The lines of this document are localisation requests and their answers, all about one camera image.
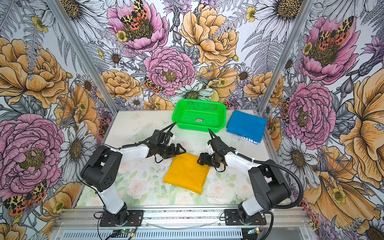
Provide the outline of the yellow t shirt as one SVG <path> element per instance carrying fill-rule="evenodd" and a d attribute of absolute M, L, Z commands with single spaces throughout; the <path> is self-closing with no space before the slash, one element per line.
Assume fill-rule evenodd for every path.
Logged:
<path fill-rule="evenodd" d="M 164 183 L 201 195 L 209 171 L 209 166 L 198 164 L 197 156 L 181 154 L 174 157 L 164 177 Z"/>

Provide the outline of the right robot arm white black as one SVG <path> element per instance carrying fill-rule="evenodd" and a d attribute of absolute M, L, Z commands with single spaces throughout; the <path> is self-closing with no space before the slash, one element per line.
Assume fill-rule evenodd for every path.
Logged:
<path fill-rule="evenodd" d="M 281 167 L 272 160 L 251 159 L 235 148 L 227 146 L 220 137 L 211 137 L 207 143 L 207 153 L 201 153 L 198 164 L 219 168 L 223 165 L 235 168 L 249 177 L 253 194 L 238 205 L 238 216 L 247 224 L 254 217 L 276 208 L 292 195 Z"/>

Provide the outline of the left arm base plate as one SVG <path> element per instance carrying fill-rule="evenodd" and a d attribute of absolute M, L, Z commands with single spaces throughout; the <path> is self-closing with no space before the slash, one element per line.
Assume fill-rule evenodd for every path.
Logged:
<path fill-rule="evenodd" d="M 104 211 L 100 227 L 140 227 L 144 218 L 143 210 L 122 210 L 117 214 Z"/>

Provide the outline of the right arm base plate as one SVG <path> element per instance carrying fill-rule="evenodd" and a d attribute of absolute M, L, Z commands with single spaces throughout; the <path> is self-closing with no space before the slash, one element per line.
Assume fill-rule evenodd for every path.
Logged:
<path fill-rule="evenodd" d="M 226 226 L 264 226 L 266 218 L 261 213 L 247 215 L 245 212 L 235 209 L 224 210 L 224 221 Z"/>

